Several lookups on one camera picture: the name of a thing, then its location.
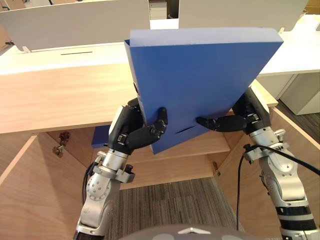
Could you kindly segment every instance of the blue folder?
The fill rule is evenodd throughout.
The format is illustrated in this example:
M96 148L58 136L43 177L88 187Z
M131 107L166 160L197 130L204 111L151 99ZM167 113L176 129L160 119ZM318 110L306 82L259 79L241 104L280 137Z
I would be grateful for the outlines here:
M153 153L207 132L196 117L224 116L282 43L272 28L132 30L125 46L144 121L168 114Z

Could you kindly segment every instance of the wooden cabinet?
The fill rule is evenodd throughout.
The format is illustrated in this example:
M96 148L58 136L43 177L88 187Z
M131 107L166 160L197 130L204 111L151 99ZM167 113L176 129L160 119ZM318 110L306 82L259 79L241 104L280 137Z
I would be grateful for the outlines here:
M117 107L137 95L129 65L61 68L2 75L0 79L0 144L8 151L0 164L3 169L8 166L0 176L1 239L70 239L80 215L85 169L97 151L108 150L92 148L94 127L110 123ZM252 88L269 107L277 105L257 81ZM310 163L319 167L319 145L305 133L298 134L300 130L291 127L287 118L274 112L281 116L272 116L274 128L288 131L292 152L303 160L312 159ZM52 149L63 131L70 133L70 139L59 158ZM2 141L5 136L12 137ZM248 139L242 132L212 131L157 155L144 147L129 157L136 177L121 188L210 177L219 171L216 178L234 207L236 168L245 143ZM311 209L319 212L319 179L303 169L301 178L307 185ZM242 189L240 214L246 231L278 237L279 223L257 164L244 168ZM319 215L314 215L318 223Z
M271 110L274 130L284 128L289 150L298 158L320 167L320 145L276 108ZM0 176L0 235L5 240L70 239L81 211L81 182L89 162L98 151L92 149L94 128L70 129L70 139L59 158L52 152L61 131L32 135ZM20 138L26 139L27 133ZM135 151L128 159L136 177L122 189L214 175L232 208L236 210L237 167L251 143L241 131L208 132L160 154L149 147ZM213 162L218 162L217 174ZM244 163L241 172L240 222L247 233L279 237L276 210L260 181L260 166ZM320 178L299 167L310 208L320 221Z

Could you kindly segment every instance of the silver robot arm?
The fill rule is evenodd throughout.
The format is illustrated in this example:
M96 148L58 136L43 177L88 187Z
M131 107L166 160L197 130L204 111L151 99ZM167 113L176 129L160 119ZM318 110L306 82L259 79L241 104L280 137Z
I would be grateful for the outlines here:
M268 106L251 87L232 109L235 114L233 116L218 119L198 117L196 120L214 131L243 130L249 135L256 146L246 145L243 155L250 163L259 159L261 179L275 206L282 239L320 240L320 230L315 224L305 189L297 173L298 164L280 155L284 153L293 156L287 149L289 145L283 142L285 130L271 129Z
M74 240L104 239L116 209L120 184L130 183L135 177L133 167L126 165L128 156L135 149L156 142L166 131L167 124L164 107L158 110L156 121L148 126L144 126L137 99L118 109L109 129L109 151L99 151L88 168L92 176L85 186L86 198Z
M293 156L289 145L282 142L285 131L274 132L265 127L249 134L257 144L279 150ZM309 208L304 186L298 176L298 164L282 155L263 148L244 153L252 162L259 159L261 179L268 190L280 221L280 232L284 240L319 240L320 230L315 224Z

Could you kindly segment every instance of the wooden shelf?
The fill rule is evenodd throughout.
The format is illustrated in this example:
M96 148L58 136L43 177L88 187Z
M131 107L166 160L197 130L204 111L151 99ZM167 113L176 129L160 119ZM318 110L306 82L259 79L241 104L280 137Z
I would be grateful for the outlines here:
M107 147L95 148L92 154L92 161L96 159L97 152L107 152ZM175 159L190 156L229 152L229 145L221 132L209 131L205 134L180 143L156 155L152 153L150 146L137 149L129 156L127 163L151 163L165 159Z
M188 156L161 161L134 164L133 182L121 184L121 189L172 183L213 176L213 167L207 155Z

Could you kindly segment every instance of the floor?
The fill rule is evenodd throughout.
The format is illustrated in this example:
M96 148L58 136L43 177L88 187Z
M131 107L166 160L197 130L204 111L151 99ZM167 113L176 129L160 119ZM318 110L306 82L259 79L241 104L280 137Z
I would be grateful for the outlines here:
M235 214L213 177L121 190L118 203L106 240L166 224L236 228Z
M295 115L281 100L278 102L276 108L320 144L320 113Z

